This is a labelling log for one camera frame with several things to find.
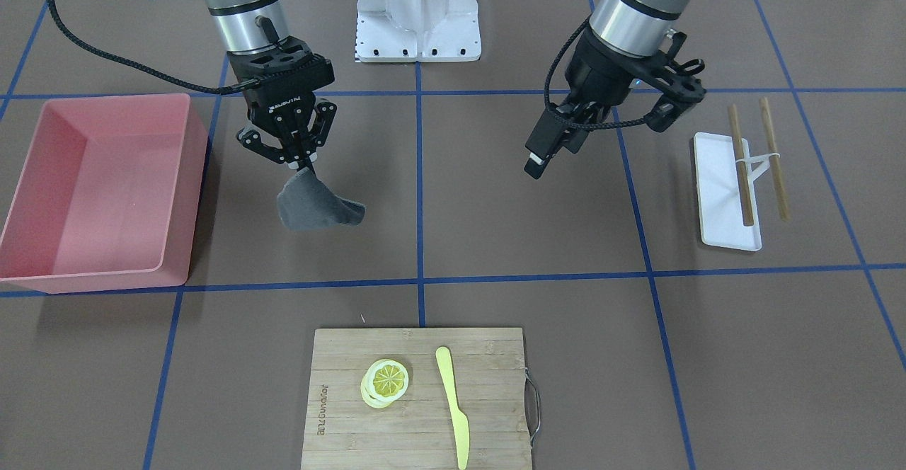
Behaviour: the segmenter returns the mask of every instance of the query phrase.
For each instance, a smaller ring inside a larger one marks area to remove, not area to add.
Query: wooden stick
[[[739,114],[735,103],[729,106],[730,128],[733,131],[733,154],[735,160],[745,158],[745,151],[742,147],[742,132],[739,130]],[[739,185],[739,201],[742,202],[742,224],[745,227],[755,225],[755,210],[752,207],[752,192],[748,185],[748,164],[744,161],[737,163],[737,183]]]
[[[767,151],[776,154],[777,140],[774,136],[774,120],[771,118],[771,106],[768,105],[767,97],[761,99],[761,121],[764,123],[764,134],[767,136]],[[774,177],[774,193],[777,195],[780,220],[786,222],[790,220],[790,206],[789,197],[786,195],[784,170],[780,167],[780,157],[777,155],[771,155],[768,160],[771,163],[771,176]]]

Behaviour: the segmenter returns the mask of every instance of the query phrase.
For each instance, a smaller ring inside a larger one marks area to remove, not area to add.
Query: yellow knife
[[[456,400],[456,379],[453,377],[453,358],[450,349],[443,345],[434,352],[440,379],[444,381],[444,392],[447,392],[447,403],[450,406],[450,418],[453,419],[453,438],[456,439],[456,461],[459,470],[466,470],[469,463],[469,419],[459,409]]]

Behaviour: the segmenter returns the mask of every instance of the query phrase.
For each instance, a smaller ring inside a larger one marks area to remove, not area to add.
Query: lemon
[[[382,358],[362,377],[362,400],[372,408],[387,408],[408,388],[408,371],[401,363]]]

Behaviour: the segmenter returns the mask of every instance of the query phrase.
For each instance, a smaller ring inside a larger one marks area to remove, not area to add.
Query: pink plastic container
[[[47,293],[183,284],[206,144],[188,95],[45,103],[0,237],[0,282]]]

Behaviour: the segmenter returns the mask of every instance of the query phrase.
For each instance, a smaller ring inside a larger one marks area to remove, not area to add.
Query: wooden cutting board
[[[314,334],[303,470],[456,469],[456,442],[434,351],[450,348],[473,470],[530,470],[521,328],[320,328]],[[404,364],[402,398],[365,405],[360,381],[379,358]]]

